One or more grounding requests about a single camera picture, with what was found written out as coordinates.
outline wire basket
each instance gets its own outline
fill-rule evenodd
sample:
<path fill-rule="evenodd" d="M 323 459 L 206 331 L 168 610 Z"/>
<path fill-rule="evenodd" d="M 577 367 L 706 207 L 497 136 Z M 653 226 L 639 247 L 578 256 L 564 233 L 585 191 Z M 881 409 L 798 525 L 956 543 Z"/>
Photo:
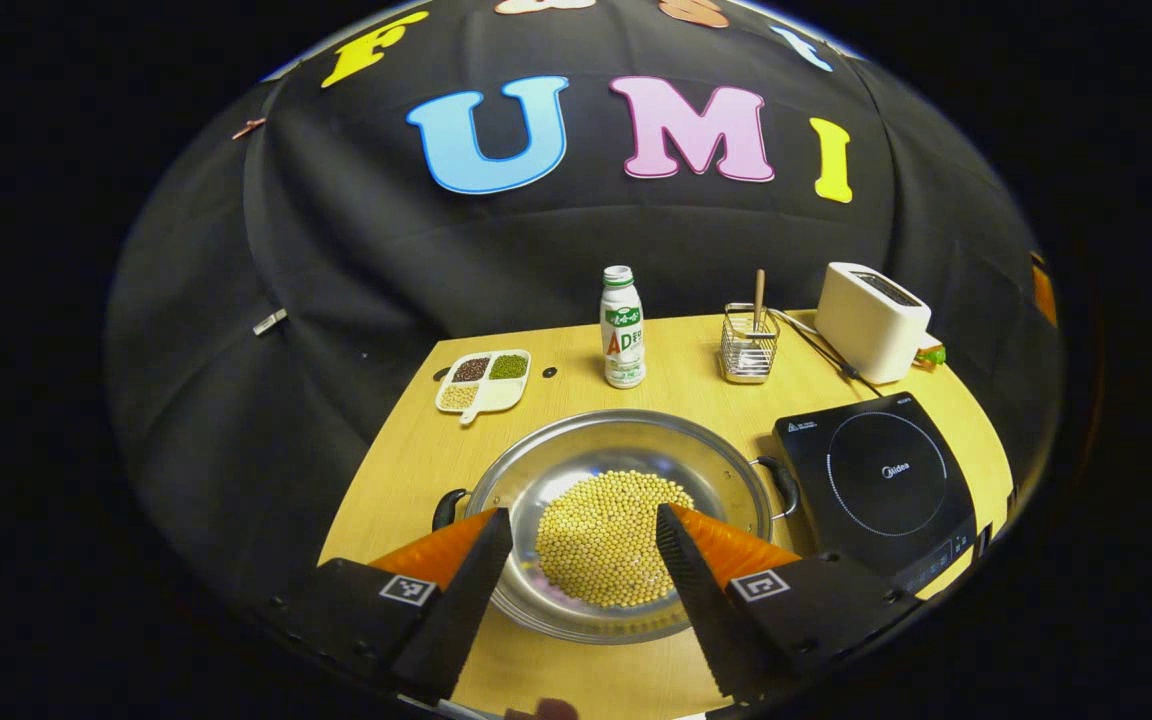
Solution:
<path fill-rule="evenodd" d="M 767 309 L 755 327 L 753 302 L 728 302 L 723 306 L 723 341 L 719 350 L 723 378 L 730 382 L 766 382 L 776 358 L 781 325 Z"/>

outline white toaster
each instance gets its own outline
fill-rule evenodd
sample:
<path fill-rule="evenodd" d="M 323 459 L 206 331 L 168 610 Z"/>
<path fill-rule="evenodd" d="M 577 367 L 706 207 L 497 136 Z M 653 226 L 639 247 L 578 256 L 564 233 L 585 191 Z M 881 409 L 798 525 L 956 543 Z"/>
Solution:
<path fill-rule="evenodd" d="M 877 270 L 829 263 L 814 327 L 872 384 L 895 382 L 927 336 L 932 309 Z"/>

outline black induction cooker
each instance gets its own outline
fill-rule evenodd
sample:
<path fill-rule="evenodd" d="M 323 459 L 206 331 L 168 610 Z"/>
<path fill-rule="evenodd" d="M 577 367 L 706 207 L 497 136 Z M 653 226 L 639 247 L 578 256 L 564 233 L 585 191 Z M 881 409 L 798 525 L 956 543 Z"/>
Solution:
<path fill-rule="evenodd" d="M 781 418 L 776 438 L 819 551 L 918 592 L 972 547 L 972 492 L 910 393 Z"/>

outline stainless steel pot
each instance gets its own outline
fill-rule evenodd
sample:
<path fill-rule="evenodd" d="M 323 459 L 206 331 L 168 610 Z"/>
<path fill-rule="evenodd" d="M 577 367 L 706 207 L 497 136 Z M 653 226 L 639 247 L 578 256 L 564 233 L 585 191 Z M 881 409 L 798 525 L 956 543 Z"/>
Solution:
<path fill-rule="evenodd" d="M 772 457 L 755 461 L 721 437 L 673 415 L 646 410 L 599 410 L 536 430 L 505 452 L 479 479 L 463 515 L 508 507 L 513 552 L 500 574 L 493 604 L 525 628 L 552 637 L 593 644 L 657 639 L 687 629 L 677 592 L 637 607 L 596 607 L 553 588 L 536 555 L 536 529 L 545 507 L 577 482 L 602 470 L 657 473 L 681 484 L 696 510 L 771 539 L 767 493 L 753 464 L 768 467 L 786 513 L 799 505 L 794 479 Z M 456 488 L 434 511 L 434 529 L 457 516 Z"/>

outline pot handle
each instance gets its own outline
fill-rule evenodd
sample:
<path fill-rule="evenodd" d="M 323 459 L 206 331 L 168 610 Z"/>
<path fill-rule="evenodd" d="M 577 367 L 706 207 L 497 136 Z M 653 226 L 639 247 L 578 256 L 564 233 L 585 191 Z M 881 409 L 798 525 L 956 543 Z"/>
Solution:
<path fill-rule="evenodd" d="M 781 500 L 785 501 L 785 511 L 781 516 L 788 518 L 799 508 L 799 484 L 794 479 L 794 475 L 790 475 L 790 469 L 786 468 L 780 460 L 759 455 L 755 462 L 772 471 L 772 484 L 776 486 L 776 491 L 781 493 Z"/>
<path fill-rule="evenodd" d="M 454 488 L 447 495 L 439 498 L 438 506 L 434 507 L 434 530 L 444 529 L 456 521 L 456 502 L 467 495 L 470 495 L 467 488 Z"/>

